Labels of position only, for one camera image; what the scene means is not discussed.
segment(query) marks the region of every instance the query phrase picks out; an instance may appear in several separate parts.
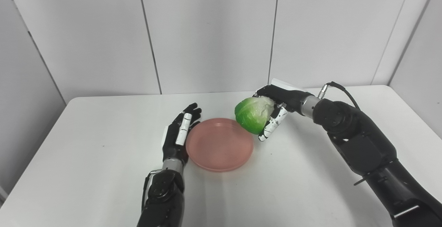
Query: green cabbage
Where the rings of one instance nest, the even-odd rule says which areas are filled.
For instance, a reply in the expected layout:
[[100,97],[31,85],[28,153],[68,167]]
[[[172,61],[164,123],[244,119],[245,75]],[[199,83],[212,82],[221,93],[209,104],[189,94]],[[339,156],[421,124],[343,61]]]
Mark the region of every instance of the green cabbage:
[[246,98],[235,107],[237,122],[250,133],[259,134],[270,118],[274,104],[265,96]]

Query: white wall panel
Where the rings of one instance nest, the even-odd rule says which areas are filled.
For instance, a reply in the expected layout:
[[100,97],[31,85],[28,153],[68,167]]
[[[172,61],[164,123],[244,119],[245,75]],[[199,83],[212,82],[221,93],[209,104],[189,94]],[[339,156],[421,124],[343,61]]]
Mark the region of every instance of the white wall panel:
[[15,0],[63,98],[159,93],[141,0]]
[[405,0],[372,84],[388,84],[426,0]]
[[14,2],[0,0],[2,196],[11,192],[64,107]]
[[270,78],[370,84],[403,1],[278,0]]
[[391,87],[442,138],[442,0],[430,0]]
[[276,0],[144,0],[163,93],[267,84]]

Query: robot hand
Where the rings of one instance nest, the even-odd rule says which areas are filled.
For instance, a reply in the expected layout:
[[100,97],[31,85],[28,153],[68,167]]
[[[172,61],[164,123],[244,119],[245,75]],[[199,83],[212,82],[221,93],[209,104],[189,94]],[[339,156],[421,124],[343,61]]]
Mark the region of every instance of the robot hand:
[[272,79],[270,85],[266,85],[257,90],[253,96],[266,96],[275,102],[275,109],[270,115],[270,119],[258,135],[261,142],[270,137],[289,112],[298,112],[301,115],[306,115],[311,118],[314,105],[319,101],[319,99],[311,93],[293,87],[278,79]]
[[145,179],[138,227],[180,226],[184,211],[183,167],[189,160],[185,141],[199,118],[201,109],[193,103],[164,129],[163,167],[151,171]]
[[195,127],[201,118],[202,110],[197,103],[189,105],[173,122],[166,127],[163,134],[163,161],[178,159],[183,165],[187,164],[189,156],[184,143],[188,132]]

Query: cable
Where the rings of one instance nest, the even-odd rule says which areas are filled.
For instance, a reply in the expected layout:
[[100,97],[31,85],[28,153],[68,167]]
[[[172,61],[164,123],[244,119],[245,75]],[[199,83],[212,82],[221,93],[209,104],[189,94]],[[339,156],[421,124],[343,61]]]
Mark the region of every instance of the cable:
[[355,108],[357,108],[357,109],[360,109],[359,108],[359,105],[357,104],[357,102],[355,101],[355,99],[352,97],[352,95],[345,89],[345,87],[343,87],[342,85],[340,85],[340,84],[338,84],[337,82],[334,82],[334,81],[332,81],[332,82],[329,82],[329,83],[326,83],[326,85],[329,85],[329,86],[333,86],[333,87],[336,87],[336,88],[338,88],[339,90],[342,90],[349,98],[350,98],[350,100],[352,101],[352,103],[354,104],[354,106],[355,106]]

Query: plate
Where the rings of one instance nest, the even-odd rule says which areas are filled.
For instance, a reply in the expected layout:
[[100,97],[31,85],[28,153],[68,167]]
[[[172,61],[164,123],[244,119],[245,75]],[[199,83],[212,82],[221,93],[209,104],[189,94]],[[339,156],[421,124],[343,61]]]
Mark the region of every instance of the plate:
[[199,123],[186,140],[189,158],[212,172],[244,165],[253,152],[253,137],[235,120],[213,118]]

